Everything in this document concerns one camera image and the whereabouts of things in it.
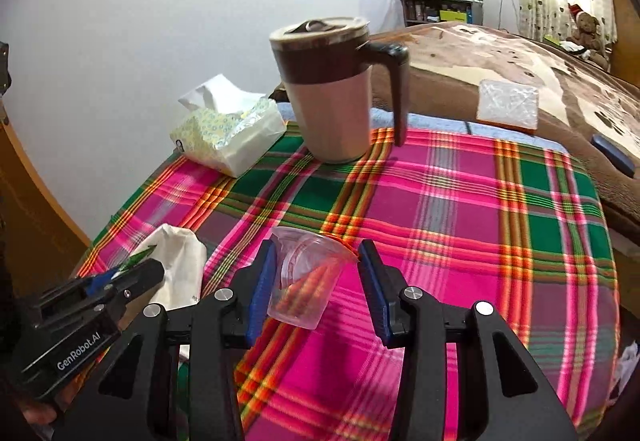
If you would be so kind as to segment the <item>brown teddy bear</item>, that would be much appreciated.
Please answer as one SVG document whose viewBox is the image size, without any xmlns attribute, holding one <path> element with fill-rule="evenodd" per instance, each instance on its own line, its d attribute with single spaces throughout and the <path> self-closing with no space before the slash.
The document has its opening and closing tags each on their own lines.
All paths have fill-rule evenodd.
<svg viewBox="0 0 640 441">
<path fill-rule="evenodd" d="M 605 47 L 599 34 L 599 21 L 585 12 L 578 4 L 568 6 L 575 29 L 567 38 L 582 48 L 582 58 L 605 71 L 610 70 L 610 62 L 605 54 Z"/>
</svg>

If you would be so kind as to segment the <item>cluttered white shelf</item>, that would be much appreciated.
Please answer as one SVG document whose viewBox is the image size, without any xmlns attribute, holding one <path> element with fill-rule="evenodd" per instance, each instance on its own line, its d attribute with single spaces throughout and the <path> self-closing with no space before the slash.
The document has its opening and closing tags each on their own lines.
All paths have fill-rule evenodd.
<svg viewBox="0 0 640 441">
<path fill-rule="evenodd" d="M 400 0 L 406 27 L 441 22 L 484 23 L 483 0 Z"/>
</svg>

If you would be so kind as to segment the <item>white orange tissue box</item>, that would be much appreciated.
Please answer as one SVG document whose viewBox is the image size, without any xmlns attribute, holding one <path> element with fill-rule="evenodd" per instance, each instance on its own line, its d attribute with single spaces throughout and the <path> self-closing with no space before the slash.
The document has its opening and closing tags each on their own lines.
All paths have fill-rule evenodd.
<svg viewBox="0 0 640 441">
<path fill-rule="evenodd" d="M 478 85 L 476 119 L 506 129 L 535 133 L 539 91 L 534 86 L 483 79 Z"/>
</svg>

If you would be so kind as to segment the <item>pink green plaid tablecloth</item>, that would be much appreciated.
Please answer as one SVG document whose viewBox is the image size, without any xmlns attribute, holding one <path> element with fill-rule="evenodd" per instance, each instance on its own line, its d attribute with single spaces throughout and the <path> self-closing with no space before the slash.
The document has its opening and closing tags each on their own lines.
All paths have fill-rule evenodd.
<svg viewBox="0 0 640 441">
<path fill-rule="evenodd" d="M 383 261 L 442 302 L 495 305 L 544 371 L 581 438 L 600 424 L 617 359 L 615 262 L 589 175 L 570 155 L 460 133 L 376 130 L 366 156 L 321 164 L 296 126 L 231 179 L 169 157 L 113 216 L 81 275 L 119 265 L 157 227 L 193 231 L 211 293 L 273 227 L 370 239 Z M 268 321 L 238 364 L 251 440 L 383 440 L 402 354 L 375 336 L 355 268 L 317 328 Z"/>
</svg>

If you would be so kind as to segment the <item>brown steel lidded mug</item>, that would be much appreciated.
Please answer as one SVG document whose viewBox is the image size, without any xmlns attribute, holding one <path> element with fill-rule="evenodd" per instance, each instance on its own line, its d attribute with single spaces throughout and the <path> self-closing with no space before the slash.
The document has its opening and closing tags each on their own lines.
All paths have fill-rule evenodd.
<svg viewBox="0 0 640 441">
<path fill-rule="evenodd" d="M 345 164 L 371 147 L 371 67 L 390 75 L 394 144 L 408 131 L 408 48 L 376 42 L 362 17 L 321 17 L 273 31 L 270 46 L 281 82 L 314 158 Z"/>
</svg>

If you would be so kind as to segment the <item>white paper bag green logo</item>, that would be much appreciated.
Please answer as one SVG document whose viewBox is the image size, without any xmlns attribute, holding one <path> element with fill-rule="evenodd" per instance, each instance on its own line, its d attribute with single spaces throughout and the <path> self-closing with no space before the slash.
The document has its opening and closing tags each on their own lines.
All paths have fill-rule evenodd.
<svg viewBox="0 0 640 441">
<path fill-rule="evenodd" d="M 205 245 L 194 232 L 164 223 L 143 239 L 129 258 L 136 253 L 146 253 L 146 257 L 160 261 L 165 274 L 162 283 L 127 305 L 124 317 L 118 323 L 120 328 L 129 326 L 148 303 L 159 303 L 171 311 L 200 301 L 208 256 Z"/>
</svg>

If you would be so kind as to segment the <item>dark blue glasses case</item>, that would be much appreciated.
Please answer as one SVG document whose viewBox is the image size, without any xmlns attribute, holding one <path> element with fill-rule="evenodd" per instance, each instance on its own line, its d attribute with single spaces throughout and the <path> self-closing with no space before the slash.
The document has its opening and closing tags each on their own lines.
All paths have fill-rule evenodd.
<svg viewBox="0 0 640 441">
<path fill-rule="evenodd" d="M 634 162 L 613 142 L 608 141 L 603 135 L 594 134 L 590 140 L 591 144 L 615 167 L 616 170 L 622 172 L 628 178 L 634 177 L 636 167 Z"/>
</svg>

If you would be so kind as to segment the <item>clear plastic cup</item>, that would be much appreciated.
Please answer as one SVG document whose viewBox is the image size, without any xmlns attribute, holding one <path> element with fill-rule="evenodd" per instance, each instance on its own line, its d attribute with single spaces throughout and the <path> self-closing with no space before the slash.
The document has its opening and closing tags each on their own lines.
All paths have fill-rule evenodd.
<svg viewBox="0 0 640 441">
<path fill-rule="evenodd" d="M 273 227 L 277 273 L 268 315 L 313 331 L 344 268 L 356 265 L 355 251 L 330 236 L 294 227 Z"/>
</svg>

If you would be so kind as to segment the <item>brown bear pattern blanket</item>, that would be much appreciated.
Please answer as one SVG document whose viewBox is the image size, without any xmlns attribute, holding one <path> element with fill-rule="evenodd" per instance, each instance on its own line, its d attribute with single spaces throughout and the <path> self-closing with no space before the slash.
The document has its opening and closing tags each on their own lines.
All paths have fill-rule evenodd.
<svg viewBox="0 0 640 441">
<path fill-rule="evenodd" d="M 619 172 L 590 142 L 603 135 L 627 156 L 639 155 L 639 91 L 607 72 L 547 45 L 484 26 L 434 23 L 387 34 L 409 50 L 410 114 L 476 119 L 483 79 L 534 86 L 539 91 L 538 129 L 529 133 L 563 145 L 596 183 L 606 221 L 630 239 L 639 235 L 639 168 Z M 371 67 L 372 106 L 392 113 L 390 75 Z"/>
</svg>

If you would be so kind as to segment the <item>yellow patterned tissue pack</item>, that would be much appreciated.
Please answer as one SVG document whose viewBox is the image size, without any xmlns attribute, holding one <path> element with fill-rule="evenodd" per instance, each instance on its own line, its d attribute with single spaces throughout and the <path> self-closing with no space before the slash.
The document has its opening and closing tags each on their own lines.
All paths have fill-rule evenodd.
<svg viewBox="0 0 640 441">
<path fill-rule="evenodd" d="M 286 130 L 277 103 L 217 75 L 179 98 L 188 113 L 169 132 L 186 158 L 239 178 Z"/>
</svg>

